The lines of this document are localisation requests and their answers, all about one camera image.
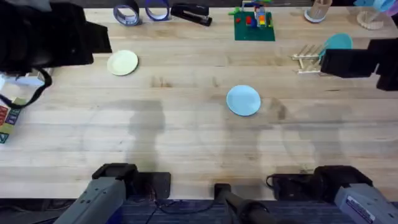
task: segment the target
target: colorful box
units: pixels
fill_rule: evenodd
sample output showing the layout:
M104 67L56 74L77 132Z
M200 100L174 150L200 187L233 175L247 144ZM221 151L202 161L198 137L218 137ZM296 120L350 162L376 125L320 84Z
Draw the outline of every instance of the colorful box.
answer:
M16 98L13 103L23 105L25 100ZM8 136L12 133L15 124L17 123L20 109L11 109L7 106L0 106L0 143L4 144Z

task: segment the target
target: black stapler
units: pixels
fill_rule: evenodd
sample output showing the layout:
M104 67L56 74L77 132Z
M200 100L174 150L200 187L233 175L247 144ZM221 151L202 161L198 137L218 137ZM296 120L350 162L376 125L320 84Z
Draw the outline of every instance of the black stapler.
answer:
M170 13L172 16L177 16L204 26L210 26L213 20L211 17L208 17L208 6L193 3L174 3Z

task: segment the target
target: wooden cup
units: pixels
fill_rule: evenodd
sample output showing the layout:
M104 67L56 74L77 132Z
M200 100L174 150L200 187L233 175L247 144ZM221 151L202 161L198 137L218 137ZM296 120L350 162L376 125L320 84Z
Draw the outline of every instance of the wooden cup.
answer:
M316 20L324 18L332 2L333 0L315 0L308 15Z

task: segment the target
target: pale yellow plate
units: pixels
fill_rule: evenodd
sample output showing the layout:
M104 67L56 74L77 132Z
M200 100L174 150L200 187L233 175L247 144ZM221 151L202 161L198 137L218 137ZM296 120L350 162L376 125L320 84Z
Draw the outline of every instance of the pale yellow plate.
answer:
M129 50L120 50L108 59L107 67L113 75L127 75L138 65L138 57Z

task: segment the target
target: cable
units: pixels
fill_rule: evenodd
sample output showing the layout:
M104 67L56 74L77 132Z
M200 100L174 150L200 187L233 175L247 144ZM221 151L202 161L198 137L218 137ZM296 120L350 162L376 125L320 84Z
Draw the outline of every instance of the cable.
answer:
M149 221L152 219L152 217L154 216L154 213L155 213L156 211L157 211L157 206L155 207L155 210L152 212L152 214L149 215L149 217L148 217L147 221L145 222L145 224L148 224L148 223L149 223Z
M267 187L269 187L270 189L273 190L273 189L274 189L274 186L272 186L271 184L268 183L268 180L269 180L270 178L274 178L274 174L269 175L269 176L267 176L267 178L266 178L266 185L267 185Z
M48 218L46 220L38 221L38 222L35 222L35 223L31 223L31 224L43 224L43 223L46 223L46 222L49 222L49 221L52 221L52 220L55 221L57 218L59 218L59 217Z
M192 214L197 214L197 213L202 213L202 212L207 212L208 210L212 209L214 204L216 203L215 200L213 200L209 206L207 206L206 208L203 209L199 209L196 211L188 211L188 212L170 212L170 211L166 211L162 208L161 204L158 201L155 201L156 207L162 211L164 214L168 214L168 215L192 215Z

